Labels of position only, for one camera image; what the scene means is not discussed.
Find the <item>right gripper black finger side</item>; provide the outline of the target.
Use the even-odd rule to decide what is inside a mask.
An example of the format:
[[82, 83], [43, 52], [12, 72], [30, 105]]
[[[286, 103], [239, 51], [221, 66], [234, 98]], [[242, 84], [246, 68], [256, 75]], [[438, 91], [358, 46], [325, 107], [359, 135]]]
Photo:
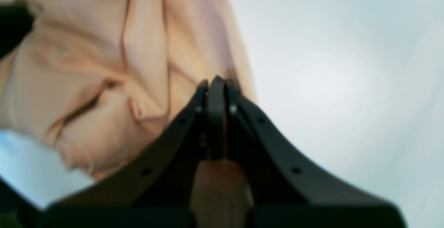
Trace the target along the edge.
[[12, 51], [30, 32], [33, 20], [25, 5], [1, 5], [0, 58]]
[[247, 228], [404, 228], [395, 205], [330, 174], [296, 149], [227, 81], [227, 157], [247, 175]]
[[38, 228], [195, 228], [198, 165], [224, 157], [225, 81], [201, 82], [168, 128], [125, 168], [45, 211]]

